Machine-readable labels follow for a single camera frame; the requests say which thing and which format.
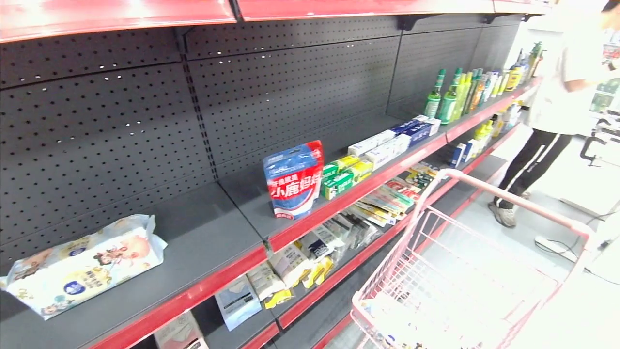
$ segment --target shopping cart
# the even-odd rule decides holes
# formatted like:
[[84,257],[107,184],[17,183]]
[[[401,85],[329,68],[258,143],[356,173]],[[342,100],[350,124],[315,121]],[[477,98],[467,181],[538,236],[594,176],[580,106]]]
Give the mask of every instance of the shopping cart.
[[[591,228],[458,170],[441,170],[418,200],[403,236],[353,297],[352,318],[379,348],[507,348],[531,316],[584,269],[553,278],[446,214],[425,205],[451,177],[561,224],[588,241]],[[422,243],[425,247],[416,248]],[[463,251],[475,248],[475,255]]]

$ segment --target blue toothpaste box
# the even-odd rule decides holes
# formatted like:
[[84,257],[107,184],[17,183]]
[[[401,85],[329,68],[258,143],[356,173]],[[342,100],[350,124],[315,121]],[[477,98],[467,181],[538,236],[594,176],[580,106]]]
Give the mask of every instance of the blue toothpaste box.
[[409,148],[428,138],[428,136],[430,135],[431,127],[433,127],[431,124],[421,122],[403,132],[402,134],[407,135],[411,138],[411,141],[409,142]]
[[276,218],[298,219],[310,214],[319,197],[323,164],[320,140],[263,159]]

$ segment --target shoe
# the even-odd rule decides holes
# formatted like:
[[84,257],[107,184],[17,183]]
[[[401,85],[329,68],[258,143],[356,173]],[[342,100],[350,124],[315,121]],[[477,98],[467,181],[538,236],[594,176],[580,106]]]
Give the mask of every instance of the shoe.
[[489,209],[493,212],[495,220],[506,228],[516,227],[515,210],[514,209],[501,209],[495,205],[495,203],[489,203]]

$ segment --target red shelf top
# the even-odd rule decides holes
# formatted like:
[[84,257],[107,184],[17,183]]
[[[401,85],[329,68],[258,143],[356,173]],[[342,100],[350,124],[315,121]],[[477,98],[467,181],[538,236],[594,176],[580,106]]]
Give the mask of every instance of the red shelf top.
[[0,43],[106,30],[233,23],[225,0],[2,0]]
[[496,13],[548,14],[551,6],[539,0],[493,0]]
[[238,0],[245,20],[493,13],[492,0]]

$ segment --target cartoon character print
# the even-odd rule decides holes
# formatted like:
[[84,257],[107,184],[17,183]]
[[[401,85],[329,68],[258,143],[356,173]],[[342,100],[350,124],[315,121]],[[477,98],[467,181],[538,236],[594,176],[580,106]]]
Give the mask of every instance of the cartoon character print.
[[41,308],[41,315],[44,317],[51,317],[59,314],[72,308],[74,306],[73,302],[74,300],[66,299],[64,296],[56,296],[52,305]]
[[112,247],[106,250],[104,253],[97,252],[96,255],[93,256],[93,259],[99,262],[99,265],[114,265],[120,263],[123,259],[123,253],[127,251],[127,247]]
[[106,250],[105,253],[97,252],[93,259],[99,262],[99,265],[115,265],[123,260],[129,261],[133,266],[133,260],[144,258],[151,252],[151,246],[146,238],[140,236],[131,236],[122,240],[120,248],[113,247]]
[[34,275],[44,264],[45,260],[51,255],[52,251],[52,248],[48,248],[45,251],[41,251],[36,255],[32,255],[22,260],[22,266],[25,266],[25,268],[15,274],[15,280],[25,279],[30,275]]

